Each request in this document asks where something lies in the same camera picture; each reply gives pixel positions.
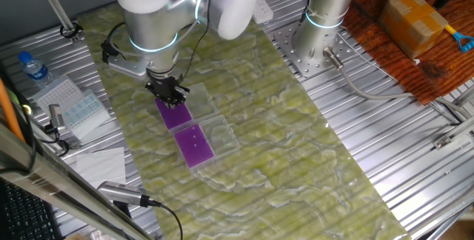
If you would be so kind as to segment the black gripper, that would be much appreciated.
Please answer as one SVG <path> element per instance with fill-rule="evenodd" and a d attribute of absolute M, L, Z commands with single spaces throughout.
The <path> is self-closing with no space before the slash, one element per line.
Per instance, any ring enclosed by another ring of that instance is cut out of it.
<path fill-rule="evenodd" d="M 167 104 L 167 98 L 163 97 L 161 92 L 171 90 L 169 103 L 171 107 L 184 103 L 186 101 L 186 95 L 190 92 L 189 88 L 179 86 L 179 79 L 174 76 L 149 76 L 148 79 L 150 80 L 150 84 L 145 84 L 145 88 L 164 104 Z"/>

